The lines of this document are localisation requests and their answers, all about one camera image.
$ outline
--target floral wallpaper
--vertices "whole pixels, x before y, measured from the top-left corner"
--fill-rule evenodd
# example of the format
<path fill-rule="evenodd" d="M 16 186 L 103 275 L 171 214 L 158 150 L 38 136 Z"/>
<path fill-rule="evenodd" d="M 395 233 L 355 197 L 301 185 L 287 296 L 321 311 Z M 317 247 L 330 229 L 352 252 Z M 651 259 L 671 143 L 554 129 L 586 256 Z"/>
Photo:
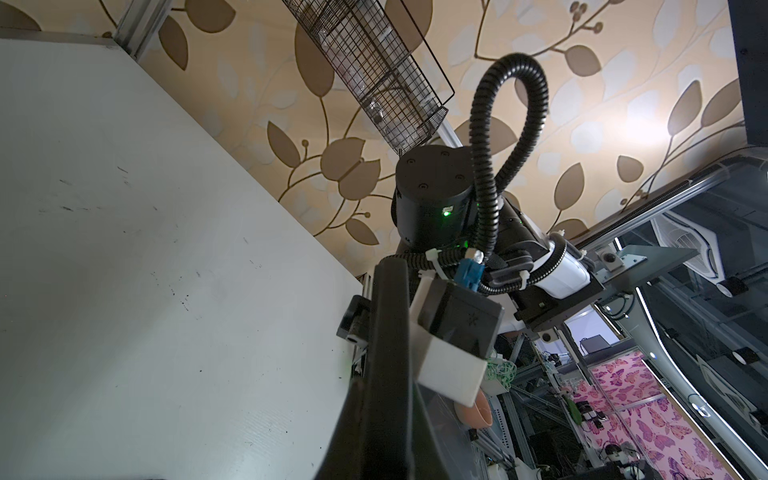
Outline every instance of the floral wallpaper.
<path fill-rule="evenodd" d="M 589 401 L 595 411 L 607 416 L 603 429 L 587 423 L 594 445 L 627 441 L 639 445 L 664 480 L 739 478 L 730 466 L 723 465 L 720 453 L 691 428 L 688 418 L 660 395 L 661 388 L 643 363 L 641 352 L 628 353 L 591 371 L 611 402 L 584 380 L 575 386 L 573 397 L 575 402 Z"/>
<path fill-rule="evenodd" d="M 379 1 L 447 98 L 449 84 L 400 0 Z M 523 51 L 541 62 L 550 115 L 506 194 L 542 228 L 573 237 L 746 146 L 727 0 L 405 2 L 455 89 L 447 121 L 463 141 L 492 60 Z M 126 4 L 0 0 L 0 26 L 109 36 Z M 392 253 L 397 155 L 286 6 L 172 6 L 144 70 L 350 272 Z M 514 83 L 497 97 L 497 167 L 517 141 L 526 101 Z"/>

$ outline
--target orange pot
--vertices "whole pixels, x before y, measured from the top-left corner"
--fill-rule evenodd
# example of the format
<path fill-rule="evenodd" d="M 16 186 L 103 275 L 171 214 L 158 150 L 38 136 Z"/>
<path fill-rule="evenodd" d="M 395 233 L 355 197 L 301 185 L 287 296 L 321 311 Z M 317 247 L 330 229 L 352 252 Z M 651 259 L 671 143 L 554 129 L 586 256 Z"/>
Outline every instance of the orange pot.
<path fill-rule="evenodd" d="M 478 390 L 475 404 L 472 407 L 465 407 L 461 403 L 453 402 L 453 409 L 464 425 L 474 429 L 486 429 L 493 425 L 493 412 L 482 390 Z"/>

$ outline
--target white zip tie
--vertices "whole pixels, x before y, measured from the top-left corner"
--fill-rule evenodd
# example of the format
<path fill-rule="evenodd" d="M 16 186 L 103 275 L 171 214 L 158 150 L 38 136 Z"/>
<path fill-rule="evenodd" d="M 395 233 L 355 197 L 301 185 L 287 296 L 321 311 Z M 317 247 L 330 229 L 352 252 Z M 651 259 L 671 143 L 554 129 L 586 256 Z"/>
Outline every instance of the white zip tie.
<path fill-rule="evenodd" d="M 520 280 L 523 281 L 522 285 L 520 285 L 520 290 L 525 290 L 525 287 L 528 286 L 528 279 L 531 278 L 531 273 L 527 270 L 520 270 Z"/>
<path fill-rule="evenodd" d="M 446 276 L 445 272 L 442 271 L 440 262 L 437 261 L 437 254 L 440 253 L 441 251 L 442 250 L 437 250 L 436 248 L 433 248 L 431 250 L 427 250 L 425 252 L 425 255 L 427 256 L 427 260 L 429 260 L 432 263 L 432 265 L 435 267 L 435 272 L 437 272 L 438 276 L 443 280 L 447 280 L 448 276 Z"/>

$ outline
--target wire basket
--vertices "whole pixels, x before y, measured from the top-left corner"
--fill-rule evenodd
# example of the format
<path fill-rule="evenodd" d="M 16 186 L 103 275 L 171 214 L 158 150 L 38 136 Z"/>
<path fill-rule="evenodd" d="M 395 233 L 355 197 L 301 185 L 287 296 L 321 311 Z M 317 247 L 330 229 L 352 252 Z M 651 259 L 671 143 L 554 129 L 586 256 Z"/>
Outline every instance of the wire basket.
<path fill-rule="evenodd" d="M 432 137 L 448 113 L 445 102 L 453 94 L 440 101 L 377 0 L 283 3 L 398 155 Z M 426 47 L 439 66 L 432 49 Z"/>

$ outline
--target pink butterfly wallpaper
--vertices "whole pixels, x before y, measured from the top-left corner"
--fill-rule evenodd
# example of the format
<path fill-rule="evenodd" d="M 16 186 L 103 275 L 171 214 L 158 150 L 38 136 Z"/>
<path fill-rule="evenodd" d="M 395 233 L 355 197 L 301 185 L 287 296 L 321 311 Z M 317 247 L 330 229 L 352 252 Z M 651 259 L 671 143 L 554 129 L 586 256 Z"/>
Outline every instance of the pink butterfly wallpaper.
<path fill-rule="evenodd" d="M 638 406 L 624 407 L 658 396 L 661 389 L 643 364 L 643 354 L 632 352 L 591 369 L 592 375 L 608 395 L 618 412 L 594 386 L 582 381 L 574 389 L 574 401 L 589 401 L 595 411 L 607 415 L 603 428 L 592 422 L 582 425 L 598 448 L 606 443 L 630 441 L 642 446 L 648 458 L 665 480 L 733 480 L 720 463 L 719 456 L 696 433 L 667 397 Z M 627 432 L 619 416 L 629 428 Z"/>

